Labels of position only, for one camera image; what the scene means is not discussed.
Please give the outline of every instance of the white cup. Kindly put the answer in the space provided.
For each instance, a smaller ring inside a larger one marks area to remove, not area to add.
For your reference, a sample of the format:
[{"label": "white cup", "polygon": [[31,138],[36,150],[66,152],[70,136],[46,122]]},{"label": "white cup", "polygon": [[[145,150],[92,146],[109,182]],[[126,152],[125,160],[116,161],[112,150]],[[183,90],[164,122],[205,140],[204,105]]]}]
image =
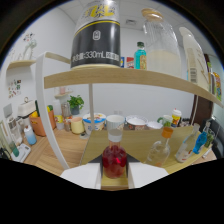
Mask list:
[{"label": "white cup", "polygon": [[107,130],[119,129],[123,130],[124,128],[125,117],[121,115],[109,115],[106,119]]}]

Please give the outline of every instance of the green plant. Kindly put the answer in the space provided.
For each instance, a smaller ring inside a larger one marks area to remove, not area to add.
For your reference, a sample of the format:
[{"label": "green plant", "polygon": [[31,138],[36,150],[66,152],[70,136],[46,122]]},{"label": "green plant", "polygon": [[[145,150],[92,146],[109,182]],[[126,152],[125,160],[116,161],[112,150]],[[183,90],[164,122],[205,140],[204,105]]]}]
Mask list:
[{"label": "green plant", "polygon": [[70,96],[70,100],[67,100],[67,102],[69,102],[70,108],[80,106],[79,109],[81,110],[84,106],[84,101],[80,95],[78,95],[77,97]]}]

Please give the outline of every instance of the red liquid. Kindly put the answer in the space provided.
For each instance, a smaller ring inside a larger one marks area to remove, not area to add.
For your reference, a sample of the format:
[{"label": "red liquid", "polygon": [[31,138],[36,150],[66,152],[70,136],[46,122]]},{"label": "red liquid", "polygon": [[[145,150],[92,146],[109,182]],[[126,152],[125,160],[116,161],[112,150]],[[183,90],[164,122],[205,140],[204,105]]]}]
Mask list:
[{"label": "red liquid", "polygon": [[113,145],[103,151],[104,173],[109,178],[118,178],[124,173],[127,154],[123,147]]}]

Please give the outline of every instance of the potted plant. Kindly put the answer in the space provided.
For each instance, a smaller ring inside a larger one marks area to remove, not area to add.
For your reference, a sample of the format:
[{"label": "potted plant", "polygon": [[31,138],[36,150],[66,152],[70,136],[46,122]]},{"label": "potted plant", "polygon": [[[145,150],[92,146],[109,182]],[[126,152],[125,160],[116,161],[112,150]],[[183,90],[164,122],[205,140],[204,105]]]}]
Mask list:
[{"label": "potted plant", "polygon": [[77,97],[75,96],[70,96],[70,100],[67,100],[70,104],[70,110],[72,115],[77,115],[79,114],[79,110],[81,110],[84,106],[84,101],[80,95]]}]

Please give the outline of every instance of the ceiling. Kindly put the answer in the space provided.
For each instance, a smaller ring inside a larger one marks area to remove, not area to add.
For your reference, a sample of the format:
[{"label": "ceiling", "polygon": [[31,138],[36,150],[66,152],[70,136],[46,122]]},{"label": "ceiling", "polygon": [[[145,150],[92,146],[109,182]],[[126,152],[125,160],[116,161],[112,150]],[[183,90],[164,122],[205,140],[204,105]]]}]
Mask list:
[{"label": "ceiling", "polygon": [[[141,14],[143,8],[154,8],[162,13],[169,22],[176,34],[178,44],[183,47],[183,37],[180,34],[179,27],[184,26],[189,29],[196,41],[201,46],[203,53],[216,56],[216,53],[202,32],[199,31],[188,19],[167,6],[153,0],[115,0],[119,4],[121,28],[129,28],[143,31],[145,19]],[[83,8],[93,0],[73,0],[62,4],[59,8],[64,11],[75,23],[77,22]],[[127,25],[126,20],[135,20],[136,25]]]}]

